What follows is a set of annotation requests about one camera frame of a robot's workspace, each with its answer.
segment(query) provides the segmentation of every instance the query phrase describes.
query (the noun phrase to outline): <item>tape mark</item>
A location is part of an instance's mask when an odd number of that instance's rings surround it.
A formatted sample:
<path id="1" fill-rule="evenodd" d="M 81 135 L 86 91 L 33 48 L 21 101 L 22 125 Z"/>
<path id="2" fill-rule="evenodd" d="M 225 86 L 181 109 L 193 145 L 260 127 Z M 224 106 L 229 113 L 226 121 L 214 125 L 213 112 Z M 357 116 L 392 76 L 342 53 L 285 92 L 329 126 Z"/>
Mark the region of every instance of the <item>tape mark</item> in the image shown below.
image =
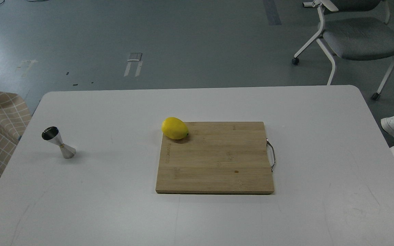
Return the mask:
<path id="1" fill-rule="evenodd" d="M 275 0 L 263 0 L 265 14 L 267 14 L 268 24 L 270 26 L 273 25 L 282 25 L 278 9 L 276 8 Z"/>
<path id="2" fill-rule="evenodd" d="M 24 64 L 27 64 L 28 63 L 28 67 L 27 67 L 27 69 L 24 71 L 24 73 L 22 74 L 22 78 L 24 78 L 25 76 L 27 76 L 27 73 L 28 73 L 28 71 L 31 69 L 31 67 L 33 67 L 33 64 L 35 64 L 35 63 L 37 63 L 38 61 L 37 60 L 29 60 L 29 61 L 22 61 L 21 62 L 21 64 L 18 66 L 18 67 L 16 67 L 16 70 L 18 69 L 18 68 L 22 68 L 22 66 L 24 65 Z"/>
<path id="3" fill-rule="evenodd" d="M 138 68 L 136 69 L 135 77 L 138 77 L 141 73 L 142 61 L 138 62 Z"/>
<path id="4" fill-rule="evenodd" d="M 131 65 L 131 64 L 132 64 L 131 62 L 127 62 L 127 67 L 126 67 L 126 71 L 125 71 L 125 73 L 124 73 L 124 77 L 127 76 L 127 75 L 129 75 L 129 72 L 130 72 L 130 65 Z"/>

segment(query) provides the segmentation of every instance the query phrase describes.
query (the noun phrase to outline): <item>stainless steel jigger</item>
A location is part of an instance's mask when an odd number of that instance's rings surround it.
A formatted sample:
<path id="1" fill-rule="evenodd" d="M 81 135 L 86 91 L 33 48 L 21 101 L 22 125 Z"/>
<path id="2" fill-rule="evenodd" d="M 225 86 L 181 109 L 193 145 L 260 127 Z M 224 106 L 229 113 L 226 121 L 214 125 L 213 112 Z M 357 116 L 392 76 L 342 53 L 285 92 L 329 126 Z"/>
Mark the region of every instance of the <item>stainless steel jigger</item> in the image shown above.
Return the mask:
<path id="1" fill-rule="evenodd" d="M 61 148 L 62 155 L 65 159 L 70 159 L 75 155 L 75 149 L 69 145 L 66 145 L 62 141 L 59 129 L 55 126 L 46 128 L 42 132 L 42 138 L 45 141 L 53 143 Z"/>

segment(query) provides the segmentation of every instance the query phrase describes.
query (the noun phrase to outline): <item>chair seat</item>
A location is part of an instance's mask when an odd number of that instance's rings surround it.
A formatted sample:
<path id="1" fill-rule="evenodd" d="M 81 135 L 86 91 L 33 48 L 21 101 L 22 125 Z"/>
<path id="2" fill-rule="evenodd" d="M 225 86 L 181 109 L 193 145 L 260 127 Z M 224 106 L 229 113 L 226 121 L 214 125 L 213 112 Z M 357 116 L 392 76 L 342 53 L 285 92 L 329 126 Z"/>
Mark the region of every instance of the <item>chair seat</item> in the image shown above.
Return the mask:
<path id="1" fill-rule="evenodd" d="M 328 21 L 323 38 L 343 59 L 361 61 L 394 56 L 394 31 L 372 17 Z"/>

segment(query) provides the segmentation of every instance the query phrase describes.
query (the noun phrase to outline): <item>cutting board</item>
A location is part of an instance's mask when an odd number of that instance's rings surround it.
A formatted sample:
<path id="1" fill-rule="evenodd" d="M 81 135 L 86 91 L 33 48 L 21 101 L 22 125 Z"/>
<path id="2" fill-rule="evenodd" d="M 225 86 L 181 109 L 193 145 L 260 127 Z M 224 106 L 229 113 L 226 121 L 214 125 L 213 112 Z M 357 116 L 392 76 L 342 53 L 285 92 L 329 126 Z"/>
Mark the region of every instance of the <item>cutting board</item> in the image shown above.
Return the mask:
<path id="1" fill-rule="evenodd" d="M 162 137 L 157 193 L 271 194 L 263 122 L 185 122 L 189 135 Z"/>

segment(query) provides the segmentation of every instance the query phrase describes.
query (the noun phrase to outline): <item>chair leg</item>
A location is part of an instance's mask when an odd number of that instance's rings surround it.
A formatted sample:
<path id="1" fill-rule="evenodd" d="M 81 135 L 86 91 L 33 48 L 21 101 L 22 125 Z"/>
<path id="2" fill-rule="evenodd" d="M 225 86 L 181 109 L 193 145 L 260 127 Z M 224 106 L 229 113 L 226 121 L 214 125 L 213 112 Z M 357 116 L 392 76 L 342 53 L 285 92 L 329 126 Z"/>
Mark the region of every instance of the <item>chair leg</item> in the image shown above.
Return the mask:
<path id="1" fill-rule="evenodd" d="M 320 19 L 320 27 L 319 30 L 310 38 L 310 40 L 308 40 L 308 42 L 306 42 L 302 48 L 300 48 L 300 50 L 298 52 L 296 52 L 296 54 L 294 54 L 294 58 L 292 63 L 294 65 L 297 65 L 297 63 L 299 63 L 299 58 L 297 58 L 308 46 L 310 46 L 311 43 L 314 42 L 314 40 L 316 40 L 317 38 L 319 38 L 322 35 L 323 29 L 324 29 L 324 14 L 323 14 L 323 8 L 321 5 L 319 5 L 319 7 L 317 8 L 317 12 L 319 13 L 319 19 Z"/>
<path id="2" fill-rule="evenodd" d="M 387 83 L 387 80 L 388 80 L 388 78 L 390 77 L 390 74 L 391 74 L 391 72 L 393 71 L 393 69 L 394 69 L 394 56 L 392 56 L 392 61 L 391 61 L 390 65 L 389 65 L 389 68 L 387 69 L 386 74 L 384 75 L 383 80 L 381 81 L 380 86 L 378 87 L 377 92 L 375 92 L 375 93 L 372 95 L 371 99 L 373 99 L 373 100 L 378 100 L 378 98 L 379 98 L 380 95 L 381 95 L 381 91 L 383 90 L 385 84 Z"/>
<path id="3" fill-rule="evenodd" d="M 337 69 L 337 66 L 335 65 L 335 60 L 333 58 L 333 55 L 326 48 L 326 46 L 324 45 L 323 41 L 321 39 L 317 39 L 316 41 L 319 44 L 320 48 L 322 48 L 323 52 L 325 53 L 325 55 L 328 57 L 328 59 L 330 60 L 330 62 L 332 64 L 332 70 L 331 70 L 331 74 L 329 75 L 328 84 L 327 84 L 327 85 L 330 85 L 331 82 L 332 82 L 333 76 L 335 74 L 335 70 Z"/>

